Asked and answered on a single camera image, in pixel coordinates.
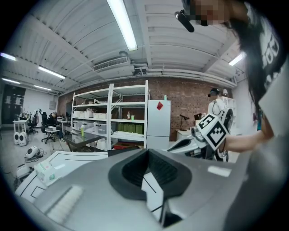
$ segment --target ceiling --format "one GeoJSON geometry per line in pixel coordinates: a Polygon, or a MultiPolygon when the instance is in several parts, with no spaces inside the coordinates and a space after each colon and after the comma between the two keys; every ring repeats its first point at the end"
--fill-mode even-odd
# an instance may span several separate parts
{"type": "Polygon", "coordinates": [[[214,82],[216,77],[232,82],[231,87],[244,78],[243,61],[233,67],[228,64],[239,54],[239,47],[235,36],[224,26],[196,26],[195,32],[189,33],[174,16],[182,9],[181,0],[124,3],[138,50],[128,51],[106,0],[39,1],[3,51],[17,61],[1,57],[0,74],[20,81],[22,86],[39,85],[61,95],[106,81],[92,67],[126,51],[130,60],[145,63],[149,69],[189,71],[185,78],[190,78],[190,74],[209,76],[208,82],[214,82]],[[66,79],[42,72],[38,66],[66,79]]]}

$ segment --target dark table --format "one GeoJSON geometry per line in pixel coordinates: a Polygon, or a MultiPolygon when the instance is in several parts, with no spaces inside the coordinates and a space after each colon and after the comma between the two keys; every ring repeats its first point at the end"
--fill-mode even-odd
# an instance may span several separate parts
{"type": "Polygon", "coordinates": [[[94,141],[97,141],[101,139],[101,136],[90,134],[90,133],[84,133],[84,136],[81,135],[81,133],[78,134],[72,134],[64,136],[63,139],[67,142],[68,147],[71,152],[73,152],[70,145],[73,145],[77,148],[77,151],[80,152],[81,147],[84,147],[86,144],[92,143],[94,141]]]}

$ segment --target bottle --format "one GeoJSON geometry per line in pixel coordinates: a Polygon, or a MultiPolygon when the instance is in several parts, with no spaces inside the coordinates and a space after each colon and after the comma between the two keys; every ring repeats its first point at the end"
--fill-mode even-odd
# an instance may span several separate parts
{"type": "Polygon", "coordinates": [[[84,125],[81,125],[81,135],[84,136],[84,125]]]}

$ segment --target white refrigerator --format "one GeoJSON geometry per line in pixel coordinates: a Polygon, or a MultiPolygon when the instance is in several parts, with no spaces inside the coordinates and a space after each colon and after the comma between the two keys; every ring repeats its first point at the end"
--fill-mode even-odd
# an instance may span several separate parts
{"type": "Polygon", "coordinates": [[[171,128],[171,101],[149,100],[147,148],[168,149],[171,128]]]}

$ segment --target fluorescent light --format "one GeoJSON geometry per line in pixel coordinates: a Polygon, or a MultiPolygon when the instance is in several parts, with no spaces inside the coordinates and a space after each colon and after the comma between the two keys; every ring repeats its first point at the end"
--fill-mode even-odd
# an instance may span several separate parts
{"type": "Polygon", "coordinates": [[[47,72],[47,73],[49,73],[49,74],[55,75],[55,76],[57,76],[57,77],[59,77],[59,78],[61,78],[61,79],[65,79],[65,77],[64,77],[63,75],[58,74],[58,73],[53,72],[53,71],[50,71],[50,70],[48,70],[48,69],[46,69],[46,68],[44,68],[44,67],[39,66],[38,69],[39,69],[39,70],[42,70],[42,71],[45,71],[45,72],[47,72]]]}
{"type": "Polygon", "coordinates": [[[41,89],[48,90],[48,91],[52,91],[51,89],[44,88],[44,87],[40,87],[40,86],[36,86],[36,85],[34,85],[34,87],[36,87],[36,88],[41,88],[41,89]]]}
{"type": "Polygon", "coordinates": [[[122,36],[126,41],[129,51],[137,50],[135,36],[131,28],[131,22],[128,18],[126,7],[123,0],[107,0],[110,9],[117,21],[118,27],[121,30],[122,36]]]}
{"type": "Polygon", "coordinates": [[[3,79],[4,81],[7,81],[7,82],[20,84],[19,82],[13,81],[13,80],[10,80],[10,79],[5,79],[5,78],[2,78],[2,79],[3,79]]]}
{"type": "Polygon", "coordinates": [[[242,52],[236,58],[234,58],[231,62],[229,62],[229,65],[234,66],[236,63],[238,63],[239,61],[241,61],[245,57],[246,57],[246,53],[242,52]]]}
{"type": "Polygon", "coordinates": [[[5,54],[5,53],[0,53],[0,56],[6,58],[6,59],[10,59],[10,60],[13,60],[13,61],[16,61],[16,58],[12,55],[8,55],[8,54],[5,54]]]}

